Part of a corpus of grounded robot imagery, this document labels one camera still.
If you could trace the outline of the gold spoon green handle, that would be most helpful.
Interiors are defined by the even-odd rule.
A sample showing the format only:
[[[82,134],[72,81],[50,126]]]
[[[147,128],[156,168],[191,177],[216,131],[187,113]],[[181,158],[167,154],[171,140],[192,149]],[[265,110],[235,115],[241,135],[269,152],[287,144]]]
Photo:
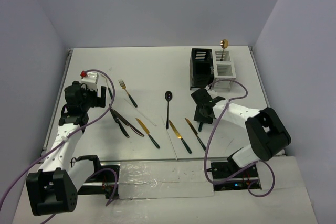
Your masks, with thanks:
[[[198,126],[198,131],[201,132],[201,131],[202,131],[202,128],[203,128],[203,123],[200,122],[200,123],[199,123],[199,126]]]
[[[225,49],[229,46],[229,42],[228,42],[228,40],[227,40],[227,39],[223,39],[223,40],[220,42],[220,46],[221,46],[222,49],[223,49],[220,61],[223,61],[223,57],[224,57]]]

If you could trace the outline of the black spoon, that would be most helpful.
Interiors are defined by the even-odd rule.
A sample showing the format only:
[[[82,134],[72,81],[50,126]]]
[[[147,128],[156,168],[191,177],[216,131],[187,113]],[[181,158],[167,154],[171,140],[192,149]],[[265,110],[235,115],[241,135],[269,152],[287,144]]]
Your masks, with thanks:
[[[165,92],[165,99],[167,101],[167,113],[166,113],[166,129],[169,128],[169,107],[170,107],[170,101],[173,98],[173,94],[171,91]]]

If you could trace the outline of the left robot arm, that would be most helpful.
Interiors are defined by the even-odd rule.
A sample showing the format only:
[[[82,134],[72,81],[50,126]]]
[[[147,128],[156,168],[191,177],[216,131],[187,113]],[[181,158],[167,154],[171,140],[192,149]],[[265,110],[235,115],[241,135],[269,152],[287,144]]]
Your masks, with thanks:
[[[97,83],[98,77],[89,77],[65,88],[66,103],[61,110],[53,146],[39,170],[26,178],[35,216],[74,211],[78,190],[86,179],[97,181],[102,177],[103,169],[95,155],[80,159],[76,167],[70,166],[75,147],[89,121],[89,109],[106,106],[106,87],[98,89]]]

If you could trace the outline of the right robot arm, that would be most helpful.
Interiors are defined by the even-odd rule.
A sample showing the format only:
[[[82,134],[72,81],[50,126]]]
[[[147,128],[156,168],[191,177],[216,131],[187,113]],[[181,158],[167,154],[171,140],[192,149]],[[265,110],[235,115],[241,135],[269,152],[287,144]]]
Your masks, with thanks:
[[[191,94],[196,103],[194,120],[211,124],[214,119],[225,120],[247,131],[250,144],[232,153],[228,171],[233,177],[245,173],[247,165],[268,161],[291,143],[291,137],[276,111],[238,105],[223,97],[214,98],[204,88]]]

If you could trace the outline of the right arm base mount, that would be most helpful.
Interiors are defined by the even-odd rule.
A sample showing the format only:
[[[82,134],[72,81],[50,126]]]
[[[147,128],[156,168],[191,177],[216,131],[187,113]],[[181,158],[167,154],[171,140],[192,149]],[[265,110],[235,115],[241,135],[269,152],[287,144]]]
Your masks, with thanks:
[[[207,174],[212,180],[220,181],[231,176],[239,169],[238,166],[228,161],[210,161]],[[214,191],[247,190],[249,185],[251,189],[261,189],[256,165],[242,171],[223,184],[213,185],[213,189]]]

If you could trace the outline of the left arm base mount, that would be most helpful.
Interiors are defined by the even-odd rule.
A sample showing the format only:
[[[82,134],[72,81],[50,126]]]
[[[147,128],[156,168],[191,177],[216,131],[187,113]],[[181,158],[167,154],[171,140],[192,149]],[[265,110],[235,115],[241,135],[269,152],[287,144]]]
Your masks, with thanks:
[[[119,179],[120,164],[101,163],[97,155],[86,155],[73,157],[70,161],[70,171],[79,169],[82,165],[92,173],[78,189],[78,195],[104,195],[105,199],[117,199],[116,182]]]

